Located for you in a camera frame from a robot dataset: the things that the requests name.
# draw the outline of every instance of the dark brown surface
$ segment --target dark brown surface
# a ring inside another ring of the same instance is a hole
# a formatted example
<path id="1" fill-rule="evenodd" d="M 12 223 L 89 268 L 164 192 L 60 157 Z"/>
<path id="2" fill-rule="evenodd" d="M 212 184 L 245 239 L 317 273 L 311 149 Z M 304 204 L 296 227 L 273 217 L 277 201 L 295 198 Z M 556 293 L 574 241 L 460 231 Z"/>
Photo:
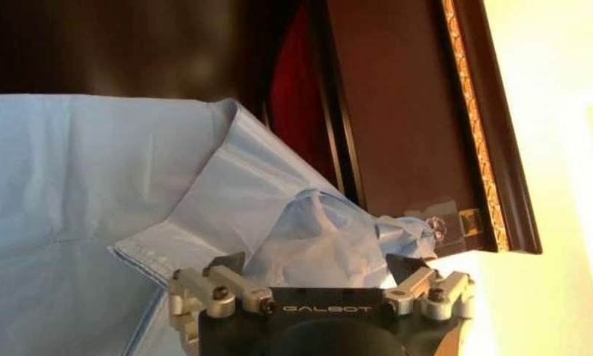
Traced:
<path id="1" fill-rule="evenodd" d="M 0 93 L 217 100 L 261 113 L 299 1 L 0 1 Z"/>
<path id="2" fill-rule="evenodd" d="M 455 1 L 511 249 L 542 253 L 484 3 Z"/>
<path id="3" fill-rule="evenodd" d="M 367 209 L 400 216 L 442 200 L 483 207 L 439 3 L 328 7 Z"/>
<path id="4" fill-rule="evenodd" d="M 320 58 L 332 145 L 339 166 L 351 167 L 349 172 L 341 170 L 343 178 L 355 187 L 348 196 L 356 196 L 374 214 L 402 215 L 447 201 L 456 202 L 458 210 L 479 208 L 484 233 L 466 238 L 450 233 L 439 253 L 495 251 L 442 2 L 312 4 L 319 12 L 316 36 L 324 39 Z M 484 5 L 467 1 L 464 6 L 458 0 L 456 8 L 510 247 L 542 253 Z M 339 143 L 339 137 L 347 141 Z M 451 215 L 440 217 L 448 220 Z"/>

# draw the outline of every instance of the brown wood frame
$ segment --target brown wood frame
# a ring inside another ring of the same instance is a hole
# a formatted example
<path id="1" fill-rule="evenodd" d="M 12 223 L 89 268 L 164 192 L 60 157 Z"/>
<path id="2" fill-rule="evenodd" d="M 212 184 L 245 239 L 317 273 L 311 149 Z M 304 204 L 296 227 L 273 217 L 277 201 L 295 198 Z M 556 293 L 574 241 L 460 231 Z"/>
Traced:
<path id="1" fill-rule="evenodd" d="M 462 106 L 468 114 L 466 132 L 470 137 L 466 139 L 472 144 L 467 154 L 479 167 L 480 179 L 475 184 L 487 202 L 484 215 L 492 227 L 495 247 L 498 251 L 540 254 L 542 243 L 484 4 L 482 0 L 435 1 L 440 1 L 443 7 L 456 71 L 454 78 L 460 79 Z M 327 2 L 311 0 L 307 5 L 319 52 L 320 87 L 337 186 L 364 207 L 362 173 Z"/>

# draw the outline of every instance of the blue fabric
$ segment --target blue fabric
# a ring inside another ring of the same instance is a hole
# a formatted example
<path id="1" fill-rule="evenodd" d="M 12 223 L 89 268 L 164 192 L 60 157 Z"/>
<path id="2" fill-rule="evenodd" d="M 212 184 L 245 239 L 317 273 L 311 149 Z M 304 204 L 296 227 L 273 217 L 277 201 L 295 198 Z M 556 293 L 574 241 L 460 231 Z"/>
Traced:
<path id="1" fill-rule="evenodd" d="M 375 287 L 388 276 L 387 253 L 435 257 L 435 239 L 424 221 L 366 213 L 239 105 L 169 217 L 111 250 L 164 288 L 176 269 L 200 270 L 239 251 L 260 285 Z M 149 309 L 128 355 L 181 355 L 165 304 Z"/>

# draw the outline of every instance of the dark wood furniture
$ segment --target dark wood furniture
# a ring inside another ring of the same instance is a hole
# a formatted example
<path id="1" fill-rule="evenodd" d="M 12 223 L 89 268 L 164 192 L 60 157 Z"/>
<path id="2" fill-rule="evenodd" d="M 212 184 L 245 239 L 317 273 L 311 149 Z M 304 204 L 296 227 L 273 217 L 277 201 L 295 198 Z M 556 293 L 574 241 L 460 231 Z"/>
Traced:
<path id="1" fill-rule="evenodd" d="M 4 0 L 0 93 L 232 96 L 440 255 L 542 252 L 482 0 Z"/>
<path id="2" fill-rule="evenodd" d="M 483 1 L 308 6 L 347 196 L 376 215 L 442 217 L 442 255 L 542 253 Z"/>

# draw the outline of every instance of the red fabric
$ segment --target red fabric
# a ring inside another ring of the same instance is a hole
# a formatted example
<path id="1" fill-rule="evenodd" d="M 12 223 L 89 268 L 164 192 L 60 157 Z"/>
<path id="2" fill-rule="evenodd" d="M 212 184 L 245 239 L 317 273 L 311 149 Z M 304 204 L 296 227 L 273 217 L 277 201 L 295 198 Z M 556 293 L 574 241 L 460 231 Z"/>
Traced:
<path id="1" fill-rule="evenodd" d="M 327 137 L 308 13 L 301 7 L 285 37 L 269 92 L 269 119 L 275 134 L 309 165 L 336 184 Z"/>

